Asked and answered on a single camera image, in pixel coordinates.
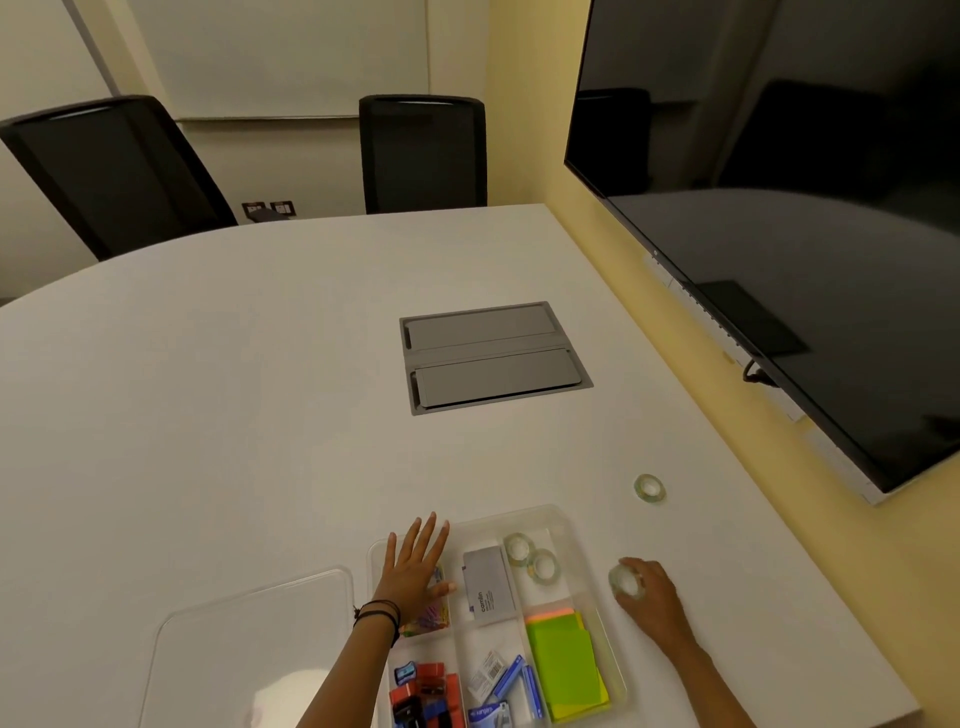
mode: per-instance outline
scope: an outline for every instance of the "black monitor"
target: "black monitor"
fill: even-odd
[[[888,493],[960,449],[960,2],[854,5],[593,0],[565,161]]]

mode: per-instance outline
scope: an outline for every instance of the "yellow wall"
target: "yellow wall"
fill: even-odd
[[[563,165],[588,7],[492,0],[491,204],[549,205],[917,696],[928,724],[960,725],[960,457],[871,508],[648,272],[640,245]]]

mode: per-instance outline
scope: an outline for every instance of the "bracelet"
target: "bracelet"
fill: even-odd
[[[360,607],[360,609],[363,609],[363,608],[366,607],[366,606],[367,606],[367,604],[364,604],[363,607]],[[360,614],[360,609],[354,609],[354,610],[353,610],[354,617],[355,617],[355,619],[353,620],[353,626],[354,626],[354,628],[356,627],[357,622],[360,621],[361,619],[363,619],[364,617],[372,617],[373,615],[383,615],[384,617],[386,617],[387,619],[389,619],[389,620],[390,620],[390,623],[394,626],[394,639],[393,639],[392,642],[390,642],[390,647],[393,647],[393,646],[396,644],[396,641],[400,639],[400,621],[399,621],[399,619],[397,619],[396,617],[394,617],[394,615],[392,615],[390,612],[387,612],[387,611],[385,611],[385,610],[383,610],[383,609],[371,609],[371,610],[369,610],[369,612],[364,612],[363,614]]]
[[[395,601],[391,601],[390,599],[371,599],[370,601],[368,601],[368,602],[367,602],[366,604],[364,604],[363,606],[364,606],[364,607],[369,607],[371,604],[387,604],[387,605],[393,607],[393,608],[394,608],[394,611],[396,611],[396,620],[397,620],[397,621],[400,620],[400,608],[399,608],[398,606],[396,606],[396,602],[395,602]],[[353,608],[353,618],[354,618],[354,619],[357,619],[357,616],[360,614],[360,609],[357,609],[356,607]]]

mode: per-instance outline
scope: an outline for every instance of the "conference table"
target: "conference table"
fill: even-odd
[[[590,388],[411,414],[399,319],[549,302]],[[0,711],[135,726],[171,613],[340,567],[435,510],[573,523],[629,717],[695,726],[606,587],[657,559],[757,725],[874,726],[913,696],[545,206],[250,225],[0,309]],[[640,473],[665,500],[634,492]]]

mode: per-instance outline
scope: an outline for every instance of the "tape roll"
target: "tape roll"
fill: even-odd
[[[644,473],[634,481],[634,492],[648,503],[659,503],[666,498],[666,488],[658,477]]]
[[[537,548],[527,560],[527,575],[543,587],[556,584],[560,578],[560,562],[553,555],[553,551]]]
[[[530,560],[530,554],[537,548],[525,533],[510,534],[503,540],[503,547],[507,551],[507,561],[512,567],[525,567]]]
[[[647,594],[641,583],[640,575],[623,564],[617,564],[610,569],[607,579],[610,581],[610,588],[613,589],[615,595],[623,594],[640,601]]]

